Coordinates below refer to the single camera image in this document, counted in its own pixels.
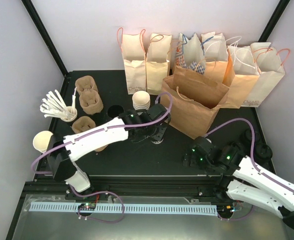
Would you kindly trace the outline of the black white paper cup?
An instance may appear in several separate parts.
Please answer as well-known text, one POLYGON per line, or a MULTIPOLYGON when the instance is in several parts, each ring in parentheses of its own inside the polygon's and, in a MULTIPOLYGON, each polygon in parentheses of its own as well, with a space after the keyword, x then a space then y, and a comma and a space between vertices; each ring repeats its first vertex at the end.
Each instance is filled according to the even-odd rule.
POLYGON ((163 141, 163 139, 162 140, 158 140, 158 141, 152 141, 152 143, 155 144, 155 145, 158 145, 158 144, 161 144, 162 141, 163 141))

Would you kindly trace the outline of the brown kraft paper bag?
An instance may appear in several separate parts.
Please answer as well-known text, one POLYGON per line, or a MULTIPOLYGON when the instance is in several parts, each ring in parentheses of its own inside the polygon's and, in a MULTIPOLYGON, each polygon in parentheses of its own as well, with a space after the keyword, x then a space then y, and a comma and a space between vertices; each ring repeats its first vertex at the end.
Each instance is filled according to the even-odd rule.
POLYGON ((170 125, 188 137, 203 136, 226 102, 229 87, 189 68, 176 66, 162 81, 162 92, 172 96, 170 125))

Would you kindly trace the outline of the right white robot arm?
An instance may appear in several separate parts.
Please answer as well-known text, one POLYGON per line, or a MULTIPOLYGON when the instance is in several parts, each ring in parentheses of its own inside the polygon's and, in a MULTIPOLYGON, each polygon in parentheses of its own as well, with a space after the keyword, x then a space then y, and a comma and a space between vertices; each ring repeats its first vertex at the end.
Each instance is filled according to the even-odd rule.
POLYGON ((267 210, 294 230, 294 184, 255 163, 238 148, 220 149, 202 136, 185 151, 183 164, 221 176, 214 196, 247 202, 267 210))

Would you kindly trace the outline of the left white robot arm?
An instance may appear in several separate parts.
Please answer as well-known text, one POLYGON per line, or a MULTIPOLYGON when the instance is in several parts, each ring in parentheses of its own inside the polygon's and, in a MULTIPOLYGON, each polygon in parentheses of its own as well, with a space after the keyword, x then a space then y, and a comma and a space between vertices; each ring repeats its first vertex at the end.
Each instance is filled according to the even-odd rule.
POLYGON ((107 123, 81 133, 60 137, 52 135, 48 145, 48 165, 57 182, 66 182, 84 200, 94 194, 88 175, 76 161, 99 148, 131 140, 160 142, 170 122, 170 109, 157 103, 148 110, 126 110, 107 123))

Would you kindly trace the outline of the white paper cup stack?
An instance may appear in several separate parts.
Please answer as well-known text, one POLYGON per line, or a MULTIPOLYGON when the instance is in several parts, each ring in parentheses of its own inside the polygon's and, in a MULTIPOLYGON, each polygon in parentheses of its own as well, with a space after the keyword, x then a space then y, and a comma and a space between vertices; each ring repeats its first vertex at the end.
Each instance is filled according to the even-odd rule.
POLYGON ((132 96, 132 102, 135 110, 148 110, 150 107, 150 95, 143 90, 137 91, 132 96))

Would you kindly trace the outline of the stacked pulp cup carriers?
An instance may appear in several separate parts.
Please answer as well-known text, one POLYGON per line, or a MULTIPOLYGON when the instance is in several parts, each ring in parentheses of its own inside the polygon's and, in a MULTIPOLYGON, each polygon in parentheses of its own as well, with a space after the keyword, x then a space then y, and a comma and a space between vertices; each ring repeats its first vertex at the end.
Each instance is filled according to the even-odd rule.
POLYGON ((100 113, 103 102, 99 95, 97 84, 92 76, 86 75, 75 81, 76 91, 83 111, 88 115, 100 113))

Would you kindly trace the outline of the cream paper bag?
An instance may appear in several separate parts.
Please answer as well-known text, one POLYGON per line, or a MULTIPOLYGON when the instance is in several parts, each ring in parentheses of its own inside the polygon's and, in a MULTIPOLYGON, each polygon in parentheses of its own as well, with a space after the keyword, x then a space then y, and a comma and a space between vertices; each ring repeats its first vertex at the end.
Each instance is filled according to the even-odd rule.
POLYGON ((162 89, 162 80, 169 75, 171 64, 172 36, 151 34, 146 55, 147 92, 158 95, 162 89))

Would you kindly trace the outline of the blue patterned paper bag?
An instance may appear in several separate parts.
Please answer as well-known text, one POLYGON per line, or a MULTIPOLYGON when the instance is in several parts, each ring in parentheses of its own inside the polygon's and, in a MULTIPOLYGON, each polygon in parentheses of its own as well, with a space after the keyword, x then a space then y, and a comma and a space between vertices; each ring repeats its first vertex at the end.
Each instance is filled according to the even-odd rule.
POLYGON ((183 33, 179 34, 174 66, 190 69, 202 75, 205 73, 204 48, 196 33, 190 39, 183 33))

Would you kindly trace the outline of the orange white paper bag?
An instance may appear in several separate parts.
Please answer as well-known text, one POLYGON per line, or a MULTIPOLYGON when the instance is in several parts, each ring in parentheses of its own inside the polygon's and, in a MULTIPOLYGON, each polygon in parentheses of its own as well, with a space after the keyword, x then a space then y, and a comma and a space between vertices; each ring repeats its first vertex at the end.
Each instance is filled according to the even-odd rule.
POLYGON ((228 65, 226 39, 222 33, 208 32, 201 34, 204 47, 205 77, 222 83, 228 65))

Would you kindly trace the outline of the cup of white stirrers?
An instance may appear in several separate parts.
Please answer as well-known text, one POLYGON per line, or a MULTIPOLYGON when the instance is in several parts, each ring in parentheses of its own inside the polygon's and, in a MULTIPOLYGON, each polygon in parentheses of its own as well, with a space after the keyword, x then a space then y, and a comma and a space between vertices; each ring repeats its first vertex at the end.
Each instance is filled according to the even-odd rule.
POLYGON ((39 109, 40 112, 44 114, 45 118, 58 118, 64 122, 70 123, 76 120, 77 117, 77 109, 75 106, 76 89, 74 89, 71 100, 71 106, 67 106, 61 94, 55 89, 54 92, 49 91, 46 94, 46 98, 42 99, 42 104, 39 109))

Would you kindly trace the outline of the tilted paper cup stack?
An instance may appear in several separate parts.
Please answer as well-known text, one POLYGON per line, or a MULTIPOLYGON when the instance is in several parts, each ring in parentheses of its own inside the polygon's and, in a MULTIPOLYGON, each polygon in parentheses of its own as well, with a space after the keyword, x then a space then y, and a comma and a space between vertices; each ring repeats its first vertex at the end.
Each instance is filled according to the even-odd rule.
POLYGON ((47 151, 51 136, 53 135, 52 132, 44 130, 39 133, 37 133, 32 141, 33 147, 41 152, 45 153, 47 151))

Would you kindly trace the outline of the white cream logo bag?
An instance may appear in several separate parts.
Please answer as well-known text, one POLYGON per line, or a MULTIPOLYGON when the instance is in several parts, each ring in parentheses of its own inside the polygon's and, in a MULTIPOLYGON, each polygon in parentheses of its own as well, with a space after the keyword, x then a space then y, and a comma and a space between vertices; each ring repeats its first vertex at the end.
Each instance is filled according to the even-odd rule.
POLYGON ((287 58, 281 59, 280 54, 286 52, 288 57, 291 50, 276 50, 270 42, 255 42, 250 48, 260 76, 242 106, 257 108, 285 76, 284 63, 287 58))

